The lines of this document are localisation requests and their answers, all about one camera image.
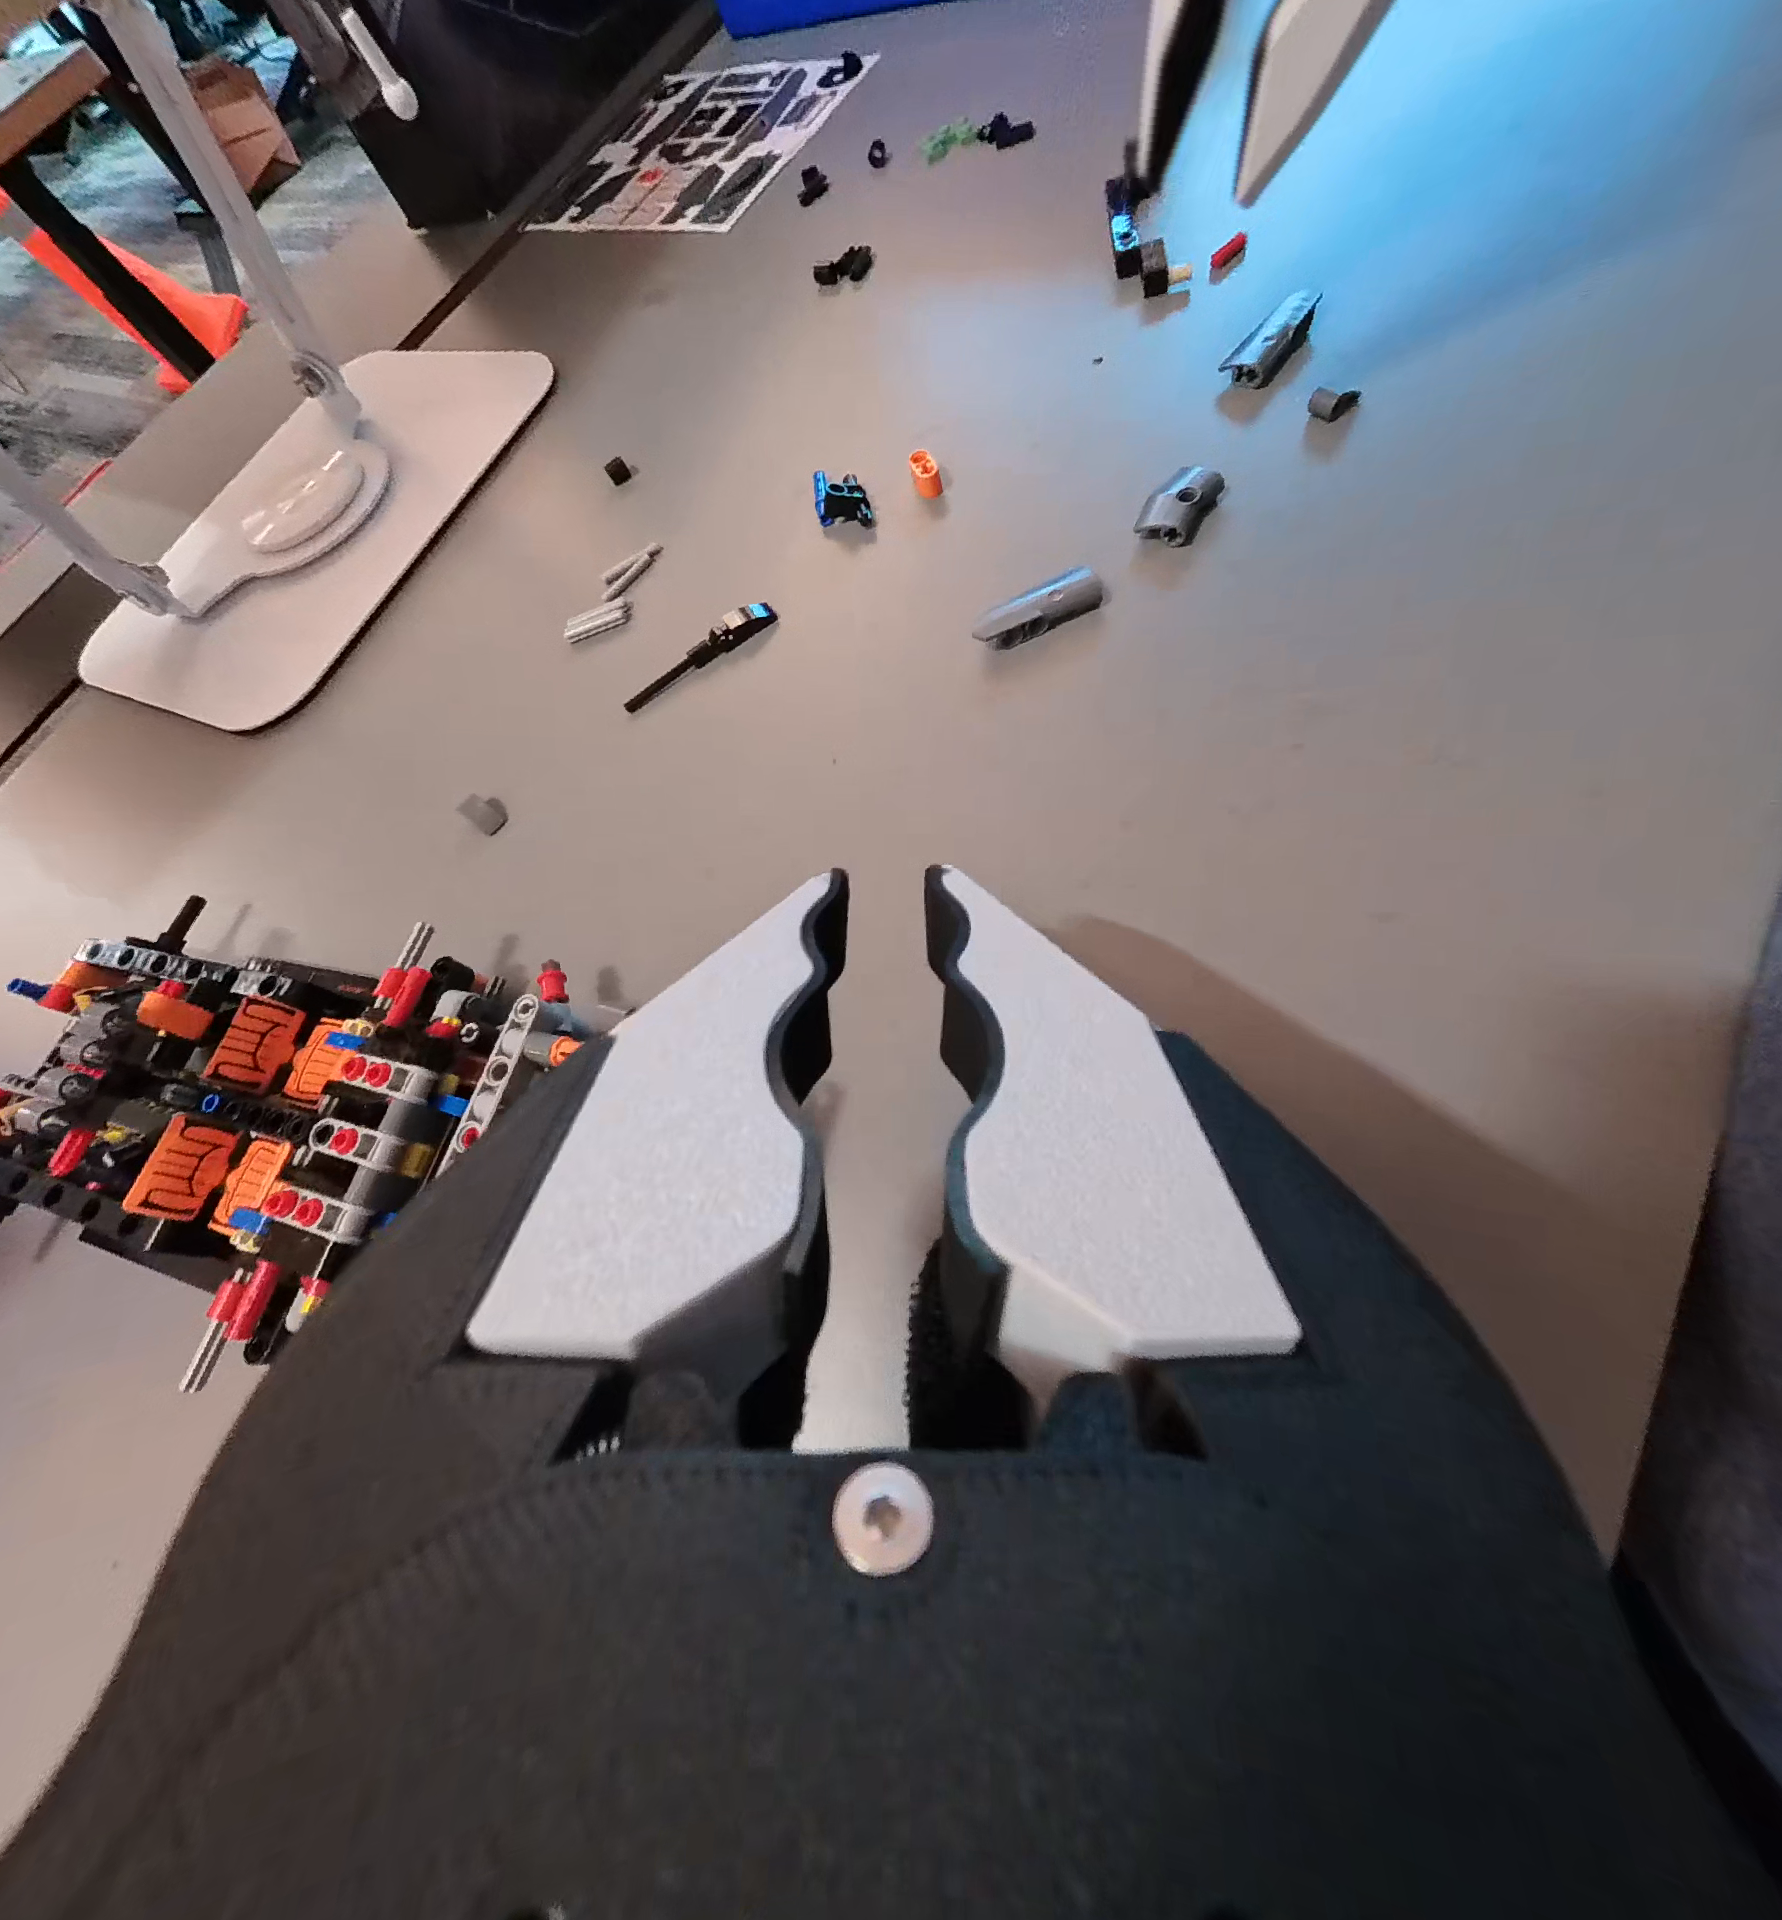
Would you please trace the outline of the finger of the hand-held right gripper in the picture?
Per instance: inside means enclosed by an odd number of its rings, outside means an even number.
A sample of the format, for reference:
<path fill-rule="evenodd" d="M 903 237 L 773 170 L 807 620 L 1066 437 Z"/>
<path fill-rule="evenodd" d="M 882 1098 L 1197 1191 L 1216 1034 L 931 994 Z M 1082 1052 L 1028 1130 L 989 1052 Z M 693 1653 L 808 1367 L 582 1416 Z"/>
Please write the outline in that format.
<path fill-rule="evenodd" d="M 1213 59 L 1226 2 L 1149 2 L 1136 108 L 1136 177 L 1164 187 L 1167 161 Z"/>
<path fill-rule="evenodd" d="M 1236 203 L 1253 206 L 1344 82 L 1389 2 L 1277 2 L 1249 69 Z"/>

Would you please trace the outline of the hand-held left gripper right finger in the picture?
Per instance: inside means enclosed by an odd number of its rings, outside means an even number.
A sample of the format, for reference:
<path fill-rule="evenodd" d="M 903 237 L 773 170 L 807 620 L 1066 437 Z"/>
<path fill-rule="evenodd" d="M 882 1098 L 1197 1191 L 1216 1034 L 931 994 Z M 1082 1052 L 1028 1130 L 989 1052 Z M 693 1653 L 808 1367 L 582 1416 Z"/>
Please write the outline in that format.
<path fill-rule="evenodd" d="M 910 1308 L 910 1441 L 1010 1450 L 1074 1380 L 1277 1361 L 1304 1331 L 1158 1027 L 964 871 L 923 876 L 968 1109 Z"/>

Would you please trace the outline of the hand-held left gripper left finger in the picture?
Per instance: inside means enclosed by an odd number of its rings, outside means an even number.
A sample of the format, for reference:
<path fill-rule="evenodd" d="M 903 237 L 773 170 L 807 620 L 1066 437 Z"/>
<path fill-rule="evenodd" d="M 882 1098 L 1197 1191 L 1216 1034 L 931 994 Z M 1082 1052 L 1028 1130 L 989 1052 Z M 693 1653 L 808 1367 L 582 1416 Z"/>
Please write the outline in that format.
<path fill-rule="evenodd" d="M 787 1450 L 827 1305 L 822 1157 L 850 876 L 815 874 L 594 1046 L 556 1096 L 471 1353 L 698 1378 L 742 1445 Z"/>

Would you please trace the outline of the lego car chassis model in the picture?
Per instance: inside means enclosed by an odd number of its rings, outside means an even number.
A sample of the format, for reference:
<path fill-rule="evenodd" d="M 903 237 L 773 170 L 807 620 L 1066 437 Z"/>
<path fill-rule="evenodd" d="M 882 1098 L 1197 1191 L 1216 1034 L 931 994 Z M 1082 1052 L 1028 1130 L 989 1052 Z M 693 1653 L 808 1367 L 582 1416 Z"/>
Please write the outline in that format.
<path fill-rule="evenodd" d="M 187 898 L 157 935 L 91 939 L 7 996 L 54 1023 L 0 1073 L 0 1229 L 36 1213 L 208 1301 L 183 1374 L 268 1364 L 348 1265 L 518 1094 L 625 1007 L 429 954 L 417 922 L 376 971 L 207 959 Z"/>

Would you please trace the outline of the grey lego beam piece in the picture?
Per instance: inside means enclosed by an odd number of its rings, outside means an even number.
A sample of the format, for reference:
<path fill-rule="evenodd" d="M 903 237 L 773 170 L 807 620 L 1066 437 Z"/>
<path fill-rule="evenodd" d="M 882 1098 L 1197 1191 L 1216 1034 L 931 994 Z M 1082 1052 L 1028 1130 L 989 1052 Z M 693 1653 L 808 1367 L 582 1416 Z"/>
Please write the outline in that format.
<path fill-rule="evenodd" d="M 1092 566 L 1069 569 L 980 611 L 970 624 L 970 637 L 996 650 L 1010 650 L 1095 611 L 1104 599 L 1104 582 Z"/>

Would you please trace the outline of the black lego beam tan pins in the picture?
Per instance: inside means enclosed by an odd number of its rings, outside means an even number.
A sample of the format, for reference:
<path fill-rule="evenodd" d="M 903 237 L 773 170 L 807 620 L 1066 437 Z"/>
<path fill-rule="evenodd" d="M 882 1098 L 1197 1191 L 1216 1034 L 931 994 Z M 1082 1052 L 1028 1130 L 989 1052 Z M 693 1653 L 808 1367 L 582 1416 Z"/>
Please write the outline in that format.
<path fill-rule="evenodd" d="M 1110 253 L 1116 280 L 1134 284 L 1147 301 L 1182 293 L 1195 275 L 1186 260 L 1169 259 L 1166 243 L 1140 228 L 1140 207 L 1151 187 L 1144 180 L 1136 143 L 1124 141 L 1119 172 L 1104 182 L 1104 206 L 1110 223 Z"/>

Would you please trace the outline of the dark grey lego piece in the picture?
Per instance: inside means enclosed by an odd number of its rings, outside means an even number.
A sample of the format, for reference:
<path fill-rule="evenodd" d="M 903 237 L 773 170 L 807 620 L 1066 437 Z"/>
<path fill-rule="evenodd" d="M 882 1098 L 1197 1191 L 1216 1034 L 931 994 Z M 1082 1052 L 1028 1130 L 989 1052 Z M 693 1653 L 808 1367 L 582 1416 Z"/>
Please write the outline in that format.
<path fill-rule="evenodd" d="M 1232 387 L 1244 393 L 1268 387 L 1305 346 L 1318 306 L 1318 291 L 1300 290 L 1268 312 L 1220 364 Z"/>

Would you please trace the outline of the grey lego connector with hole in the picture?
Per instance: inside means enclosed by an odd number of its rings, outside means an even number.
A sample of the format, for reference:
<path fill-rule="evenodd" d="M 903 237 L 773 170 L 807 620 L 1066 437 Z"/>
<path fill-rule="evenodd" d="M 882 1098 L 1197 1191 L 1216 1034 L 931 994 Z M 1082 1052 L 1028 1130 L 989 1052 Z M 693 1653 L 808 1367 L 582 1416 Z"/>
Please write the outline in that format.
<path fill-rule="evenodd" d="M 1226 493 L 1226 477 L 1205 465 L 1175 469 L 1147 493 L 1133 523 L 1136 540 L 1186 549 Z"/>

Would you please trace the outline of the lego sticker sheet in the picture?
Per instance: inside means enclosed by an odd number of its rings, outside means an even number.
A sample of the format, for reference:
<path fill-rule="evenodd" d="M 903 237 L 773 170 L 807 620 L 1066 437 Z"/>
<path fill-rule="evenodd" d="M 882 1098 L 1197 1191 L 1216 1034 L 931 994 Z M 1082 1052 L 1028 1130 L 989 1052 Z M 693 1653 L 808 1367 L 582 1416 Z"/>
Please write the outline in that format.
<path fill-rule="evenodd" d="M 876 64 L 843 51 L 665 75 L 527 228 L 728 231 Z"/>

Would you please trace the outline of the black lego axle blue end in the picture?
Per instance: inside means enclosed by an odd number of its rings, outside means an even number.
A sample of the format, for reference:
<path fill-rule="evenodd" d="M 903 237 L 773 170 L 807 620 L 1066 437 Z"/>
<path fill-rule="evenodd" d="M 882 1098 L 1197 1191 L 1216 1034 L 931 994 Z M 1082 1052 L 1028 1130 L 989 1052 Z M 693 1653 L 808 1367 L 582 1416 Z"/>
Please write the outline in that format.
<path fill-rule="evenodd" d="M 720 616 L 683 658 L 666 671 L 659 674 L 644 687 L 622 702 L 625 715 L 635 716 L 650 702 L 670 692 L 690 675 L 704 671 L 712 662 L 735 652 L 758 637 L 766 637 L 780 623 L 780 611 L 766 601 L 742 604 Z"/>

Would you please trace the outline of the blue plastic bin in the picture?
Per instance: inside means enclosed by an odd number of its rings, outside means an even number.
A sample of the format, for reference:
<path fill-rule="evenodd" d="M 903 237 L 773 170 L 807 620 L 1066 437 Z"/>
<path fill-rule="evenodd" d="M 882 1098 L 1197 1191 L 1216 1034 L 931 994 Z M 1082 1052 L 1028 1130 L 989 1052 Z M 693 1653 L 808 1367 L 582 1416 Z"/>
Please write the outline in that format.
<path fill-rule="evenodd" d="M 722 0 L 713 6 L 724 31 L 733 38 L 761 38 L 795 29 L 820 27 L 876 12 L 896 12 L 922 5 L 923 2 L 901 0 Z"/>

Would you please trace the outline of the brown cardboard box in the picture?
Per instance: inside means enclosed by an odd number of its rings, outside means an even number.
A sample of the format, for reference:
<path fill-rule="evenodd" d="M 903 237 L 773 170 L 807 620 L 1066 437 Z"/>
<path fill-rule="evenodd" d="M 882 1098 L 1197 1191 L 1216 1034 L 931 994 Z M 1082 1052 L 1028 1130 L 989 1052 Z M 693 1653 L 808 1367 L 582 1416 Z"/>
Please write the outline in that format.
<path fill-rule="evenodd" d="M 298 174 L 301 158 L 256 71 L 211 56 L 183 66 L 183 79 L 255 206 Z"/>

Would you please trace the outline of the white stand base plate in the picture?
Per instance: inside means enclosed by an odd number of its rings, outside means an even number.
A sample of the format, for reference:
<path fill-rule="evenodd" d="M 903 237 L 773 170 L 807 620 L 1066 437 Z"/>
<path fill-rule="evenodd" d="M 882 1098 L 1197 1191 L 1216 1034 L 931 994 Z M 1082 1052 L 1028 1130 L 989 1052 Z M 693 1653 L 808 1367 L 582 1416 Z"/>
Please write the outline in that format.
<path fill-rule="evenodd" d="M 538 351 L 339 360 L 207 131 L 147 5 L 94 5 L 276 335 L 301 395 L 157 562 L 111 552 L 0 447 L 0 488 L 119 608 L 84 642 L 91 689 L 227 732 L 300 708 L 539 409 Z"/>

